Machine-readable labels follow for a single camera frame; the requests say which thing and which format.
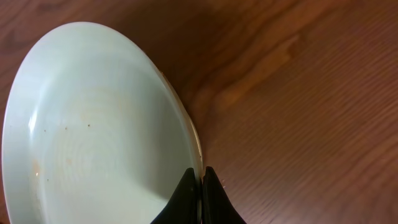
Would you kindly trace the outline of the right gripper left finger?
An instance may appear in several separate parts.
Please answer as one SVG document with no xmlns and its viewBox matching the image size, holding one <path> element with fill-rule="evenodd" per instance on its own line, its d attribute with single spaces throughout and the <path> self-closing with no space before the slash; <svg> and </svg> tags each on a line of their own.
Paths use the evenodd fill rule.
<svg viewBox="0 0 398 224">
<path fill-rule="evenodd" d="M 193 168 L 188 168 L 169 202 L 151 224 L 198 224 L 198 187 Z"/>
</svg>

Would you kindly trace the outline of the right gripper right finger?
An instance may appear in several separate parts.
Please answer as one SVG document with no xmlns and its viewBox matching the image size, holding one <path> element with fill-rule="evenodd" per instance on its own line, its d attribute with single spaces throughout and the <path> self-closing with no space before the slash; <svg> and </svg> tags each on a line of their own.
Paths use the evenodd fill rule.
<svg viewBox="0 0 398 224">
<path fill-rule="evenodd" d="M 215 170 L 207 166 L 202 185 L 202 224 L 246 224 L 234 209 Z"/>
</svg>

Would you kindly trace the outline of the light blue plate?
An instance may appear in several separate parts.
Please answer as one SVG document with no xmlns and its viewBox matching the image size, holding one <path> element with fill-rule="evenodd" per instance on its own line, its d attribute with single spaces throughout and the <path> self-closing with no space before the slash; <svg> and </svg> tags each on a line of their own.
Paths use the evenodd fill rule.
<svg viewBox="0 0 398 224">
<path fill-rule="evenodd" d="M 150 223 L 188 168 L 201 176 L 194 125 L 134 42 L 72 22 L 29 50 L 2 131 L 11 223 Z"/>
</svg>

